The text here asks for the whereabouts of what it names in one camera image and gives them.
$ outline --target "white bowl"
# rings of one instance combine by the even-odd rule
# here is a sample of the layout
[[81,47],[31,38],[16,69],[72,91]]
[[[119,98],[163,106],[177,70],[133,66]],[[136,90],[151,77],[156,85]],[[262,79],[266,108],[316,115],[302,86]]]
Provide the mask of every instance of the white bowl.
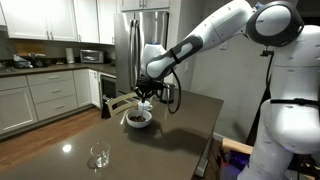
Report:
[[[130,118],[132,116],[141,116],[141,115],[145,118],[145,121],[136,122],[136,121],[130,120]],[[133,111],[128,112],[126,115],[126,119],[127,119],[128,124],[134,128],[143,128],[143,127],[148,126],[151,123],[151,118],[152,118],[152,115],[150,112],[148,112],[148,111],[142,112],[142,110],[133,110]]]

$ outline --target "kitchen cabinet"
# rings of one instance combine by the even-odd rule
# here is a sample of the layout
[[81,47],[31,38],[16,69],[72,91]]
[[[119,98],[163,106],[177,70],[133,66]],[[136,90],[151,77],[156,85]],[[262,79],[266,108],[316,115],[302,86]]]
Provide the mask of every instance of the kitchen cabinet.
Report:
[[114,44],[114,20],[116,0],[97,0],[100,44]]
[[77,108],[72,71],[27,76],[40,121]]
[[6,21],[4,20],[3,11],[0,3],[0,26],[6,26]]
[[91,104],[89,70],[82,69],[73,71],[73,76],[76,87],[78,107]]
[[1,0],[9,38],[78,41],[72,0]]
[[169,8],[170,0],[120,0],[121,11]]
[[100,105],[100,90],[99,90],[99,80],[98,72],[89,70],[89,80],[90,80],[90,92],[91,92],[91,103],[98,108],[101,108]]
[[1,78],[0,87],[0,134],[38,122],[25,76]]
[[97,1],[74,0],[74,7],[79,42],[99,43]]

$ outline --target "kitchen counter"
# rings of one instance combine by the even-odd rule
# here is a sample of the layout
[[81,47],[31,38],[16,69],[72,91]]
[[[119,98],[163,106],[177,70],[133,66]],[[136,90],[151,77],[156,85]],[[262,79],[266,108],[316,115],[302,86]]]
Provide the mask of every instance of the kitchen counter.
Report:
[[[153,100],[148,127],[134,129],[125,121],[126,112],[120,113],[17,165],[0,179],[191,179],[222,104],[183,91],[180,110],[171,115],[165,104]],[[95,169],[89,151],[102,141],[111,145],[110,164]],[[68,144],[71,150],[64,152]]]
[[39,73],[48,73],[48,72],[57,72],[57,71],[88,69],[88,68],[116,76],[116,67],[111,66],[110,64],[74,63],[74,64],[51,65],[49,67],[31,68],[31,69],[17,69],[14,67],[10,67],[10,70],[12,70],[12,72],[0,73],[0,78],[21,76],[21,75],[30,75],[30,74],[39,74]]

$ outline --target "refrigerator door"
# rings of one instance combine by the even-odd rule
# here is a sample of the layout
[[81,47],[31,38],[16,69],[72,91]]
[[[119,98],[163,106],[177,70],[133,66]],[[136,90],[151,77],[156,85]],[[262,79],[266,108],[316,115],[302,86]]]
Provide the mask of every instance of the refrigerator door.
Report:
[[130,59],[133,56],[133,21],[134,13],[116,14],[114,16],[117,96],[132,91],[132,62]]
[[135,88],[145,44],[166,48],[168,12],[136,12],[115,15],[117,95]]

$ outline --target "drawer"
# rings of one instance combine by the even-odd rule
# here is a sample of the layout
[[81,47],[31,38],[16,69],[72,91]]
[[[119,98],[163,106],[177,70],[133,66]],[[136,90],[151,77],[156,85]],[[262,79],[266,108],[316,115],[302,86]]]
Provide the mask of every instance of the drawer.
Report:
[[0,91],[20,87],[28,87],[26,76],[0,78]]
[[39,120],[44,120],[76,108],[77,99],[75,95],[36,104]]
[[73,80],[31,86],[30,89],[35,104],[75,94]]
[[72,71],[28,75],[29,85],[46,84],[73,79]]

